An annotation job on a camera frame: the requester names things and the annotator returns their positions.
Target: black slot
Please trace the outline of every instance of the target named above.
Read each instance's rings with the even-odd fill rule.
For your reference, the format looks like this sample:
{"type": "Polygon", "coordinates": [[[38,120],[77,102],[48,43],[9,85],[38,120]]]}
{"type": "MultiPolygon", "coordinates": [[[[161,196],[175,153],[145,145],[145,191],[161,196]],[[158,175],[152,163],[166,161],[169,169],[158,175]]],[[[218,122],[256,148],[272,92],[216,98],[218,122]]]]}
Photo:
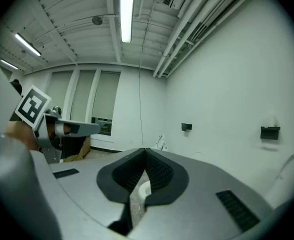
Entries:
{"type": "Polygon", "coordinates": [[[77,173],[79,173],[79,171],[73,168],[73,169],[54,172],[53,175],[55,176],[56,179],[59,179],[59,178],[67,177],[77,173]]]}
{"type": "Polygon", "coordinates": [[[232,219],[242,232],[251,229],[260,220],[230,190],[216,193],[232,219]]]}
{"type": "Polygon", "coordinates": [[[278,140],[280,127],[261,127],[260,138],[265,140],[278,140]]]}

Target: window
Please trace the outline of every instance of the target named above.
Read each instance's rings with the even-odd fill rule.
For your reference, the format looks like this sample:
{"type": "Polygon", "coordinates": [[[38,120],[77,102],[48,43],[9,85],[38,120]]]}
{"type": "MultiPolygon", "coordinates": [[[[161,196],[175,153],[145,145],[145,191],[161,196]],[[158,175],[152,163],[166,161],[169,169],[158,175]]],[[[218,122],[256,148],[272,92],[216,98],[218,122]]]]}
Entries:
{"type": "Polygon", "coordinates": [[[85,122],[87,103],[94,76],[94,71],[80,71],[77,87],[72,100],[70,120],[85,122]]]}
{"type": "Polygon", "coordinates": [[[72,77],[70,71],[54,72],[51,75],[50,83],[46,94],[52,98],[52,105],[64,108],[64,101],[69,81],[72,77]]]}
{"type": "Polygon", "coordinates": [[[111,135],[114,105],[119,82],[119,73],[102,72],[100,74],[91,122],[101,126],[100,134],[111,135]]]}

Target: person's hand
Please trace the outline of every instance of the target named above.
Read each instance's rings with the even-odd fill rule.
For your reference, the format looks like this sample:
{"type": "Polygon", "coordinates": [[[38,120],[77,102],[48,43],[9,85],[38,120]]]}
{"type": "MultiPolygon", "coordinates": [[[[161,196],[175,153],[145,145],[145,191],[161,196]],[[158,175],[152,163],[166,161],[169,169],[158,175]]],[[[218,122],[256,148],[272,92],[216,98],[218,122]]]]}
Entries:
{"type": "MultiPolygon", "coordinates": [[[[70,133],[70,127],[65,124],[63,126],[65,134],[70,133]]],[[[54,124],[47,125],[47,132],[50,140],[55,138],[55,126],[54,124]]],[[[35,140],[33,129],[23,121],[10,121],[8,122],[5,135],[10,138],[15,138],[25,144],[28,150],[38,150],[39,146],[35,140]]]]}

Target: fluorescent light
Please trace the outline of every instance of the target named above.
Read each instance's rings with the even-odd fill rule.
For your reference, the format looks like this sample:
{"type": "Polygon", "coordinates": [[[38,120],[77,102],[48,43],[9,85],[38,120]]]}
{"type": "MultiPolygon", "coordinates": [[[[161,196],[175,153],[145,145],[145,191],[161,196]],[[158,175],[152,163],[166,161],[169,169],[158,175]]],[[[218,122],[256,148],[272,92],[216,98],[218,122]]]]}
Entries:
{"type": "Polygon", "coordinates": [[[120,0],[121,40],[124,43],[132,41],[133,6],[134,0],[120,0]]]}
{"type": "Polygon", "coordinates": [[[32,47],[20,34],[16,34],[15,37],[22,42],[29,50],[31,50],[37,56],[42,55],[39,51],[37,51],[34,47],[32,47]]]}
{"type": "Polygon", "coordinates": [[[1,61],[2,61],[3,63],[7,64],[8,66],[10,66],[10,67],[14,68],[15,70],[17,70],[17,69],[18,69],[18,67],[16,67],[16,66],[14,66],[14,65],[10,64],[9,62],[7,62],[7,61],[5,61],[5,60],[3,60],[3,59],[1,59],[1,61]]]}

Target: electrical cable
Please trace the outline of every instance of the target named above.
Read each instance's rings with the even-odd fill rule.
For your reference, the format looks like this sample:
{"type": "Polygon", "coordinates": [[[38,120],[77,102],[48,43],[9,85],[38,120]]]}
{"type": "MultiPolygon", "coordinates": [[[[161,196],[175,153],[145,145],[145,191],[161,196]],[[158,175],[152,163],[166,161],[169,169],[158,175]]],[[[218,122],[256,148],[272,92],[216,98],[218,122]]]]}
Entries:
{"type": "Polygon", "coordinates": [[[142,102],[141,102],[141,67],[142,67],[142,60],[140,60],[140,64],[139,64],[139,113],[140,113],[141,140],[142,140],[142,143],[144,143],[143,123],[142,123],[142,102]]]}
{"type": "Polygon", "coordinates": [[[203,157],[205,158],[205,161],[207,161],[207,156],[203,153],[203,152],[200,152],[200,151],[197,151],[197,152],[195,152],[195,153],[193,153],[193,154],[191,154],[189,157],[190,158],[192,158],[192,156],[193,155],[195,155],[195,154],[197,154],[197,153],[200,153],[200,154],[202,154],[203,155],[203,157]]]}

